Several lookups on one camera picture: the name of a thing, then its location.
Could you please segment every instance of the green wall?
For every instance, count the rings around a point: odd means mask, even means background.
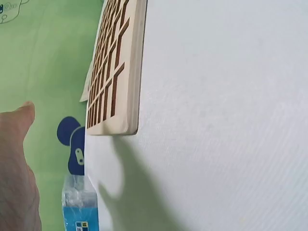
[[[85,124],[86,105],[78,100],[101,8],[101,0],[30,0],[0,24],[0,111],[26,100],[36,106],[25,154],[37,178],[44,231],[64,230],[61,190],[70,150],[56,131],[66,116]]]

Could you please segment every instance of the cartoon character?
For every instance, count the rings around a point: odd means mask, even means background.
[[[7,23],[19,15],[20,6],[29,0],[0,0],[0,24]]]
[[[68,160],[69,172],[83,176],[85,174],[85,127],[82,127],[75,118],[65,117],[58,126],[57,136],[62,144],[71,148]]]

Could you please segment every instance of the human hand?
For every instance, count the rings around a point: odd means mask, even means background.
[[[24,155],[24,139],[35,118],[32,102],[0,113],[0,230],[41,231],[39,191]]]

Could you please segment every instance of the laser-cut wooden grid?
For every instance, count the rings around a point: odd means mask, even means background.
[[[138,128],[146,0],[108,0],[90,84],[87,131],[132,134]]]

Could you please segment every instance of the blue packaging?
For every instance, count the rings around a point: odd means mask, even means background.
[[[87,177],[66,177],[62,206],[66,231],[99,231],[97,194]]]

